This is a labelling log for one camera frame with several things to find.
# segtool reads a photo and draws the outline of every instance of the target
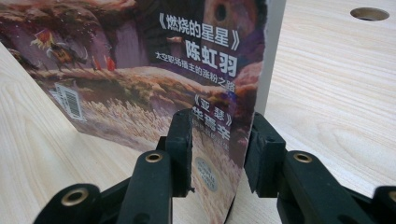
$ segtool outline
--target cover illustration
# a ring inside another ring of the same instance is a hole
[[[0,0],[0,41],[82,133],[152,150],[192,108],[192,186],[210,223],[223,223],[266,18],[264,0]]]

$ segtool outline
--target light wooden table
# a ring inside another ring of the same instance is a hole
[[[360,21],[356,7],[385,9]],[[77,133],[0,47],[0,223],[31,223],[60,189],[107,189],[139,153]],[[341,184],[367,196],[396,185],[396,2],[289,0],[265,117],[289,150],[315,154]],[[205,223],[197,199],[174,200],[175,223]],[[230,223],[279,223],[275,200],[245,176]]]

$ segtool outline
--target colorful book cover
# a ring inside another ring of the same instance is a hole
[[[0,0],[1,43],[78,131],[152,150],[192,108],[210,223],[242,172],[266,24],[264,0]]]

